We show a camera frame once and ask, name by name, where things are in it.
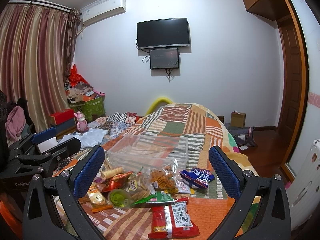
red box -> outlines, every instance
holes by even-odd
[[[74,111],[73,109],[65,109],[60,112],[56,112],[54,114],[49,115],[50,124],[58,125],[65,121],[68,121],[74,118]]]

wall-mounted tv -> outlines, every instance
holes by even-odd
[[[138,49],[190,46],[187,18],[137,23]]]

striped bedspread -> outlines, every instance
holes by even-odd
[[[243,170],[252,170],[257,175],[248,158],[239,153],[233,137],[217,116],[198,104],[169,104],[141,118],[135,125],[124,130],[118,138],[103,145],[103,148],[107,152],[126,134],[188,138],[187,169],[204,168],[215,175],[216,179],[209,184],[207,190],[197,190],[194,195],[190,196],[188,212],[200,230],[200,236],[195,239],[207,239],[221,223],[234,202],[233,199],[228,198],[209,163],[209,149],[215,145],[220,146],[227,156],[235,160]],[[151,232],[152,213],[149,208],[110,209],[93,214],[90,203],[82,207],[109,240],[146,240],[148,233]],[[66,217],[65,223],[67,223],[66,228],[72,231]]]

green storage box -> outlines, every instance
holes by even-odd
[[[70,108],[75,112],[84,113],[87,122],[91,122],[98,117],[105,116],[103,97],[98,97],[87,102],[71,103]]]

red snack bag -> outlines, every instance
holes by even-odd
[[[132,171],[129,171],[127,173],[118,174],[118,175],[113,176],[110,179],[109,184],[107,184],[101,192],[109,192],[109,191],[116,189],[116,188],[122,188],[124,186],[124,184],[126,184],[128,178],[130,177],[131,174],[132,174]]]
[[[149,238],[190,238],[199,236],[199,228],[190,220],[186,201],[152,207],[153,217]]]

